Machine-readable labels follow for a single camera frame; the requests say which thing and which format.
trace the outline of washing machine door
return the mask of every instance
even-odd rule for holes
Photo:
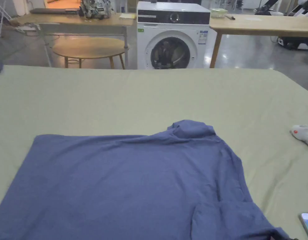
[[[146,48],[146,55],[147,68],[188,68],[196,59],[197,51],[188,35],[172,30],[162,32],[153,38]]]

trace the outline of table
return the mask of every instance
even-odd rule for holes
[[[215,62],[223,34],[308,37],[308,17],[237,15],[235,20],[211,18],[210,28],[217,32],[210,68]]]
[[[120,14],[113,14],[106,19],[87,19],[78,15],[61,14],[27,14],[11,20],[13,26],[30,25],[36,29],[43,39],[48,65],[51,67],[51,56],[48,51],[46,33],[69,33],[87,35],[124,36],[125,66],[128,69],[127,27],[135,22],[134,19],[119,18]]]
[[[85,37],[59,41],[52,51],[65,58],[65,68],[69,68],[68,58],[77,58],[79,68],[82,68],[82,59],[110,58],[111,69],[114,69],[113,57],[119,55],[123,69],[124,41],[108,37]]]

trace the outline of label sticker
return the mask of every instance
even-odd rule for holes
[[[199,31],[198,44],[206,44],[207,31]]]

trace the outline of light green bedsheet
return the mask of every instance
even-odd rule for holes
[[[5,66],[0,74],[0,202],[39,134],[154,134],[191,119],[242,159],[253,200],[274,226],[307,239],[308,91],[273,70],[96,70]]]

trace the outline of white washing machine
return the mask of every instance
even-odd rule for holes
[[[209,20],[198,4],[138,2],[137,68],[202,68]]]

